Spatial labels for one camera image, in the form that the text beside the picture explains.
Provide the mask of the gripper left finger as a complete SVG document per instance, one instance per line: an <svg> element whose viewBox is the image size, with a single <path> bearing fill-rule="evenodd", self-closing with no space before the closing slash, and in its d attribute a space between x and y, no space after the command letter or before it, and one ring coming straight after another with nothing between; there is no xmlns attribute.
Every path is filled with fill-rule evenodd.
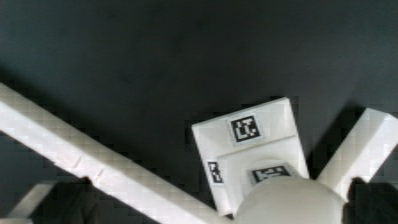
<svg viewBox="0 0 398 224"><path fill-rule="evenodd" d="M0 224L99 224L97 191L90 180L42 181L0 218Z"/></svg>

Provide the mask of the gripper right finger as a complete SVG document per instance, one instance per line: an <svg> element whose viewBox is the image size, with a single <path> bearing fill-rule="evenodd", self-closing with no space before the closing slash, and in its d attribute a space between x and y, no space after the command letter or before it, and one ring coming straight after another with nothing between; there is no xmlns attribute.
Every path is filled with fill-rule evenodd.
<svg viewBox="0 0 398 224"><path fill-rule="evenodd" d="M398 224L398 189L389 183L352 180L343 224Z"/></svg>

